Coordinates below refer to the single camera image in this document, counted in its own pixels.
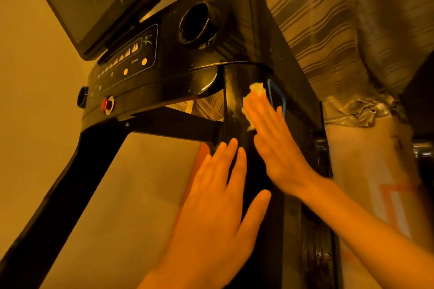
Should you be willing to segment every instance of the cup holder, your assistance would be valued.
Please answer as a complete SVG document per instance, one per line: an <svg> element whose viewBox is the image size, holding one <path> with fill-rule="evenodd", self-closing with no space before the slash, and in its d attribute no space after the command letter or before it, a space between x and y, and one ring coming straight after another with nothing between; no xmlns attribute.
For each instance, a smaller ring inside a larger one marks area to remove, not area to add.
<svg viewBox="0 0 434 289"><path fill-rule="evenodd" d="M217 33L220 26L220 14L208 3L194 5L184 15L179 25L179 41L181 44L197 48Z"/></svg>

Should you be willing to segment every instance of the printed icon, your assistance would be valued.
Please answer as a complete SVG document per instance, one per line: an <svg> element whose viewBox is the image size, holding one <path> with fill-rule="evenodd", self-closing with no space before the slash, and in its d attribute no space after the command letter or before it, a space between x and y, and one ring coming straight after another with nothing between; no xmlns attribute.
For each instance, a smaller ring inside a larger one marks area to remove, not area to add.
<svg viewBox="0 0 434 289"><path fill-rule="evenodd" d="M152 45L152 43L148 40L148 38L150 38L150 37L152 37L152 35L144 37L144 45L145 46L147 43L150 43Z"/></svg>

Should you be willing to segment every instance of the wall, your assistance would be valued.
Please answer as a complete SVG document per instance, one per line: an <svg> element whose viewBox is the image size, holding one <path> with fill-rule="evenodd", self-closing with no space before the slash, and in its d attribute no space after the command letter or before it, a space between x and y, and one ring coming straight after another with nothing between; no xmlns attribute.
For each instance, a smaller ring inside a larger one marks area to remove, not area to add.
<svg viewBox="0 0 434 289"><path fill-rule="evenodd" d="M82 61L45 0L0 0L0 256L75 149ZM43 288L134 288L161 254L197 142L128 137Z"/></svg>

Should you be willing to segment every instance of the treadmill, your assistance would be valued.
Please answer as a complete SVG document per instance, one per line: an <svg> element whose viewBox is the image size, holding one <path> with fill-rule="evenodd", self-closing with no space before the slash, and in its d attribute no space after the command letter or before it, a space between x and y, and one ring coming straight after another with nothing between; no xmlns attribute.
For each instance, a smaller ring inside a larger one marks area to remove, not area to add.
<svg viewBox="0 0 434 289"><path fill-rule="evenodd" d="M339 239L299 199L268 178L242 114L250 85L263 83L308 163L332 178L321 102L266 0L46 0L78 54L97 59L79 90L82 128L74 155L0 262L0 288L36 289L125 138L145 133L205 142L237 138L247 153L243 216L272 192L247 263L228 288L342 288ZM220 91L224 120L167 107Z"/></svg>

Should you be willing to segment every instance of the person's right hand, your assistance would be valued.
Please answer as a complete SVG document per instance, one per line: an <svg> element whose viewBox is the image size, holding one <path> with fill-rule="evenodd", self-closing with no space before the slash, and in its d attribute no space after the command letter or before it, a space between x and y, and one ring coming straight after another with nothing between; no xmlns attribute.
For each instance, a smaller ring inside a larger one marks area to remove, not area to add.
<svg viewBox="0 0 434 289"><path fill-rule="evenodd" d="M319 175L309 166L294 142L282 114L282 108L273 109L267 95L244 99L244 108L256 128L254 143L265 161L267 175L284 193L300 197Z"/></svg>

